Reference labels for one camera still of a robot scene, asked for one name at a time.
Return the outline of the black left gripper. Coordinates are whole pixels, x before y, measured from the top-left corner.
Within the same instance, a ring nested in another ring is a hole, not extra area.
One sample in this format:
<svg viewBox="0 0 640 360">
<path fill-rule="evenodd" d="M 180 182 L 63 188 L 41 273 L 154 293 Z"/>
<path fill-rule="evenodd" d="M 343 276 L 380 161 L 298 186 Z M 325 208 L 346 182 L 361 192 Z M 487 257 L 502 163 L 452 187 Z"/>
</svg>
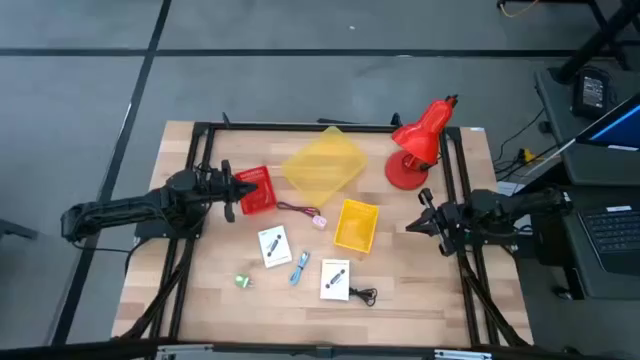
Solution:
<svg viewBox="0 0 640 360">
<path fill-rule="evenodd" d="M 235 181 L 234 192 L 231 165 L 228 160 L 222 160 L 219 168 L 202 164 L 200 170 L 207 178 L 208 193 L 213 196 L 213 202 L 224 203 L 224 216 L 228 223 L 235 222 L 233 212 L 233 195 L 235 199 L 242 199 L 257 189 L 257 185 L 251 182 Z"/>
</svg>

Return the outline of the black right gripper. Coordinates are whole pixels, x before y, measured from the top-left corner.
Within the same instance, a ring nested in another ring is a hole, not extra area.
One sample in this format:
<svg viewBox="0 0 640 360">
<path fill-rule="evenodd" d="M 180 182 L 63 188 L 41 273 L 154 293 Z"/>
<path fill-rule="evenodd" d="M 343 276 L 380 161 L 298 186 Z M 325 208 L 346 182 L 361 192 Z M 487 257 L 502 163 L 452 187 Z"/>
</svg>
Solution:
<svg viewBox="0 0 640 360">
<path fill-rule="evenodd" d="M 419 218 L 406 226 L 407 232 L 422 233 L 439 239 L 439 251 L 443 256 L 451 256 L 465 251 L 470 235 L 464 227 L 460 207 L 455 202 L 433 203 L 429 188 L 423 188 L 419 200 L 425 206 Z"/>
</svg>

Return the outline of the white card reader box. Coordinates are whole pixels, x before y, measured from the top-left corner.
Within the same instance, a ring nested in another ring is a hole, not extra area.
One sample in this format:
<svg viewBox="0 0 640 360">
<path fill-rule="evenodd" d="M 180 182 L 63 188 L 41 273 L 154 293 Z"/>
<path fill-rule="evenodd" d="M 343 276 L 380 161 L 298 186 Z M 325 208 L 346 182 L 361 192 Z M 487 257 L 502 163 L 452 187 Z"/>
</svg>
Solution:
<svg viewBox="0 0 640 360">
<path fill-rule="evenodd" d="M 258 238 L 267 269 L 292 261 L 292 253 L 283 225 L 260 231 Z"/>
<path fill-rule="evenodd" d="M 323 259 L 321 263 L 320 298 L 348 301 L 350 289 L 350 261 Z"/>
</svg>

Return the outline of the red plastic basket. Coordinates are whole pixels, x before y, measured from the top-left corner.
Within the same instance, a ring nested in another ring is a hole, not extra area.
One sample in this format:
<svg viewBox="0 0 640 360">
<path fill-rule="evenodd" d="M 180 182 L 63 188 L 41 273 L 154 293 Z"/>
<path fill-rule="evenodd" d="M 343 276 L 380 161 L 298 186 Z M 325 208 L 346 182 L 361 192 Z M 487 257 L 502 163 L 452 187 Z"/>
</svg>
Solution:
<svg viewBox="0 0 640 360">
<path fill-rule="evenodd" d="M 241 201 L 244 215 L 253 215 L 276 206 L 277 200 L 271 177 L 266 166 L 241 171 L 235 177 L 243 182 L 254 183 L 257 189 L 246 195 Z"/>
</svg>

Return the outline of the yellow plastic basket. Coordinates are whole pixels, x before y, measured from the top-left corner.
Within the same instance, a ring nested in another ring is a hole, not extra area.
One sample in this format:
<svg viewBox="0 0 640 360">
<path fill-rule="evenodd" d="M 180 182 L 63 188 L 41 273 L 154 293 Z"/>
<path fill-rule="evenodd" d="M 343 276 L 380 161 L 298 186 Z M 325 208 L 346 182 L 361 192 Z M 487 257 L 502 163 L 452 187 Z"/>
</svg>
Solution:
<svg viewBox="0 0 640 360">
<path fill-rule="evenodd" d="M 345 199 L 333 243 L 336 246 L 369 254 L 373 244 L 379 207 Z"/>
</svg>

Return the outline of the red desk lamp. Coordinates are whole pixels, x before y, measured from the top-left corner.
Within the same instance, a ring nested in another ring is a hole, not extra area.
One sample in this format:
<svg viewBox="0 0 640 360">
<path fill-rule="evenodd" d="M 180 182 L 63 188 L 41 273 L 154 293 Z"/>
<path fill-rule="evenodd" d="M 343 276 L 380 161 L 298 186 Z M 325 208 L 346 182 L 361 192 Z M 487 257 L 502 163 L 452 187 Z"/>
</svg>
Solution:
<svg viewBox="0 0 640 360">
<path fill-rule="evenodd" d="M 400 147 L 385 164 L 385 176 L 396 188 L 414 190 L 428 178 L 438 162 L 440 135 L 452 118 L 458 95 L 431 103 L 419 120 L 403 125 L 391 139 Z"/>
</svg>

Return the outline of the yellow translucent tray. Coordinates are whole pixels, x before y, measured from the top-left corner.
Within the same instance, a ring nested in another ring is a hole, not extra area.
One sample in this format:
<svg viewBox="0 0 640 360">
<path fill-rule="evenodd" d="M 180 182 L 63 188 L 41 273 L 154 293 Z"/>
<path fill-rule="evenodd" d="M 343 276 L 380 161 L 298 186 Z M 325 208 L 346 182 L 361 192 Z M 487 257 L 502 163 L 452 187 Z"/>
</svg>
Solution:
<svg viewBox="0 0 640 360">
<path fill-rule="evenodd" d="M 367 165 L 367 155 L 336 126 L 282 164 L 284 177 L 313 207 L 322 206 Z"/>
</svg>

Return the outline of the dark grey desk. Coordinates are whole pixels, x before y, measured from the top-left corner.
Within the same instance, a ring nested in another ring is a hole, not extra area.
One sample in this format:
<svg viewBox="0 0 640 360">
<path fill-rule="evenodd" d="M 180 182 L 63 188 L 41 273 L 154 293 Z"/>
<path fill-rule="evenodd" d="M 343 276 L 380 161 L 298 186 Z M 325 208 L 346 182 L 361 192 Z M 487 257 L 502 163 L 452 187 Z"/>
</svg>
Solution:
<svg viewBox="0 0 640 360">
<path fill-rule="evenodd" d="M 578 215 L 581 209 L 640 203 L 640 150 L 577 143 L 575 137 L 600 118 L 589 120 L 572 113 L 577 73 L 561 84 L 552 78 L 553 69 L 539 71 L 534 78 L 556 142 L 544 151 L 544 161 L 527 172 L 530 181 L 523 190 L 558 189 L 565 193 L 571 210 L 531 218 L 536 255 L 544 265 L 563 268 L 568 285 L 553 290 L 561 298 L 640 300 L 640 277 L 604 271 Z M 640 86 L 629 79 L 622 84 L 622 102 L 640 92 Z"/>
</svg>

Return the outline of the black laptop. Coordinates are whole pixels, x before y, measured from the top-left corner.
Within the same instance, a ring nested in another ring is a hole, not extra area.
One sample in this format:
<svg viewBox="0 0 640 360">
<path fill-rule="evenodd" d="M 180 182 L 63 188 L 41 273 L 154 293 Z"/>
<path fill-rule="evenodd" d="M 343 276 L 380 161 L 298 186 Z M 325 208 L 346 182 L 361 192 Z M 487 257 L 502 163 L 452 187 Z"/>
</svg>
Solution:
<svg viewBox="0 0 640 360">
<path fill-rule="evenodd" d="M 640 203 L 581 209 L 578 215 L 602 269 L 640 277 Z"/>
</svg>

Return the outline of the black power brick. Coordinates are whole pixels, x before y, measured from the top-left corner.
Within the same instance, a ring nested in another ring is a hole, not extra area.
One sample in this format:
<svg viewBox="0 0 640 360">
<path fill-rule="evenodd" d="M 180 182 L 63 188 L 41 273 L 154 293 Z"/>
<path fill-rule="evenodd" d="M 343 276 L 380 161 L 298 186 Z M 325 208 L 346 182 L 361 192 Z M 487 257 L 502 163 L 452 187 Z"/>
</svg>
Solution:
<svg viewBox="0 0 640 360">
<path fill-rule="evenodd" d="M 609 75 L 599 68 L 581 69 L 575 77 L 571 111 L 589 120 L 601 118 L 609 105 Z"/>
</svg>

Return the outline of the computer monitor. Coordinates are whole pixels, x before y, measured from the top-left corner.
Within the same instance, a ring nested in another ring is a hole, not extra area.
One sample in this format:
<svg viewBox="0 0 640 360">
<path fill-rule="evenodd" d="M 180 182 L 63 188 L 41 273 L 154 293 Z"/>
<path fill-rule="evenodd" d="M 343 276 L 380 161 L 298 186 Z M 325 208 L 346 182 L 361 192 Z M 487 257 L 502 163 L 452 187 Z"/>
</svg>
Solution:
<svg viewBox="0 0 640 360">
<path fill-rule="evenodd" d="M 640 150 L 640 92 L 585 128 L 575 140 L 586 145 Z"/>
</svg>

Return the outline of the black chair base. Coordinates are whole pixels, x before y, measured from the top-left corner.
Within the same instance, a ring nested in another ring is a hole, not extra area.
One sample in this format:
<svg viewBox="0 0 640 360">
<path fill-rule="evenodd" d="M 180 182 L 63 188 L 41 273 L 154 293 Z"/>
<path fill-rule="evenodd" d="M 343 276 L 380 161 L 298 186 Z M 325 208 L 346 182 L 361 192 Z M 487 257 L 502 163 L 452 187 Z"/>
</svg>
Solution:
<svg viewBox="0 0 640 360">
<path fill-rule="evenodd" d="M 0 219 L 0 240 L 5 235 L 15 235 L 25 239 L 34 240 L 37 238 L 38 232 L 19 224 Z"/>
</svg>

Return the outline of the black desk leg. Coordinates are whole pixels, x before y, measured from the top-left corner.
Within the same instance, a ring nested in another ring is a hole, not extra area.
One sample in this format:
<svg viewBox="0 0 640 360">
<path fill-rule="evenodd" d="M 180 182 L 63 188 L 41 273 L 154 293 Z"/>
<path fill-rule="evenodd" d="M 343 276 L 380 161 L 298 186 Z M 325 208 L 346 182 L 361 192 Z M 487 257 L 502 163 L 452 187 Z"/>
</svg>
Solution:
<svg viewBox="0 0 640 360">
<path fill-rule="evenodd" d="M 639 13 L 640 0 L 625 0 L 601 30 L 594 33 L 561 67 L 551 71 L 552 78 L 561 84 L 568 83 L 605 45 L 612 43 Z"/>
</svg>

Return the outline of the black aluminium table frame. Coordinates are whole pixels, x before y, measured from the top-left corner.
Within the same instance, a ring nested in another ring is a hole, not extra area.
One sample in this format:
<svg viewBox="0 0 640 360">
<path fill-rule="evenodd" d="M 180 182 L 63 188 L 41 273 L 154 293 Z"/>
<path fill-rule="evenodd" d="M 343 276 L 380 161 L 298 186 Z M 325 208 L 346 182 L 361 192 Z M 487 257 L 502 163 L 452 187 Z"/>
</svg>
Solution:
<svg viewBox="0 0 640 360">
<path fill-rule="evenodd" d="M 167 122 L 150 187 L 185 166 L 195 123 Z M 284 178 L 282 163 L 318 138 L 317 124 L 235 124 L 214 130 L 211 165 L 230 160 L 234 172 L 265 165 L 280 201 L 307 205 Z M 368 156 L 364 170 L 320 206 L 325 230 L 292 211 L 258 215 L 236 213 L 225 221 L 214 205 L 196 240 L 178 326 L 180 340 L 213 343 L 281 343 L 295 345 L 466 347 L 470 345 L 464 298 L 456 259 L 443 257 L 438 241 L 408 233 L 405 226 L 422 211 L 418 191 L 402 191 L 387 181 L 384 163 L 396 149 L 390 133 L 376 127 L 347 133 Z M 347 199 L 378 206 L 370 253 L 335 246 L 333 237 Z M 258 232 L 284 226 L 293 260 L 264 266 Z M 153 239 L 132 256 L 111 330 L 128 330 L 158 290 L 169 240 Z M 502 248 L 483 247 L 491 295 L 502 314 L 525 341 L 533 342 L 529 319 L 512 257 Z M 302 251 L 311 253 L 297 286 L 288 283 Z M 373 307 L 360 299 L 320 299 L 321 262 L 346 259 L 355 288 L 377 288 Z M 253 287 L 240 289 L 234 276 L 246 274 Z"/>
</svg>

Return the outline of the silver bracket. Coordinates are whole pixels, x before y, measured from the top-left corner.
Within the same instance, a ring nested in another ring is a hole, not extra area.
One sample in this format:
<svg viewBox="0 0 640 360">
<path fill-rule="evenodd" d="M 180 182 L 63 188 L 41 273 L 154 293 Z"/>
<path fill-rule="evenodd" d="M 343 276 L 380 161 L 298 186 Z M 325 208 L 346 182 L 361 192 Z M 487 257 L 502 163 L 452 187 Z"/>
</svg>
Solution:
<svg viewBox="0 0 640 360">
<path fill-rule="evenodd" d="M 434 360 L 493 360 L 493 356 L 486 352 L 435 349 Z"/>
<path fill-rule="evenodd" d="M 187 357 L 204 356 L 214 352 L 212 344 L 174 344 L 157 348 L 153 360 L 185 360 Z"/>
</svg>

